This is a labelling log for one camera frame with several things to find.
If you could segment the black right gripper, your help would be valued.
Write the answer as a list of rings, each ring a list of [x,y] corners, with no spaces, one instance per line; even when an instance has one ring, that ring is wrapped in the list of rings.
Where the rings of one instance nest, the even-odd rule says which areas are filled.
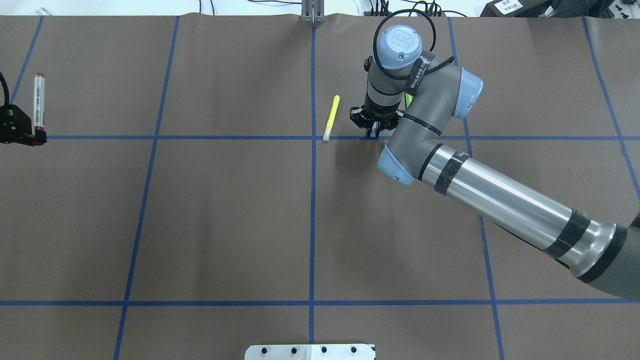
[[[395,130],[400,122],[400,117],[401,111],[384,114],[381,117],[375,114],[366,114],[363,107],[350,107],[349,109],[349,120],[359,129],[364,129],[365,136],[368,138],[378,138],[381,132]]]

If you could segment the black red left gripper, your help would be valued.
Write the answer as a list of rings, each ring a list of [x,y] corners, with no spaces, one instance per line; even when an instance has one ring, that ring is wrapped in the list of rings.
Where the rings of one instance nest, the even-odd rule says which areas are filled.
[[[32,119],[14,104],[0,107],[0,143],[43,146],[48,141],[42,127],[34,127]]]

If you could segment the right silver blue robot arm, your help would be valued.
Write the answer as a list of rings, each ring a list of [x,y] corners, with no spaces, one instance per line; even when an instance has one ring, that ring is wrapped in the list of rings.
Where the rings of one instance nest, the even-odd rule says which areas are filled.
[[[592,219],[442,143],[449,121],[466,117],[478,100],[481,78],[424,48],[421,35],[403,24],[378,25],[364,69],[365,100],[349,118],[373,139],[392,132],[377,160],[382,173],[407,186],[425,183],[594,289],[639,299],[638,223]]]

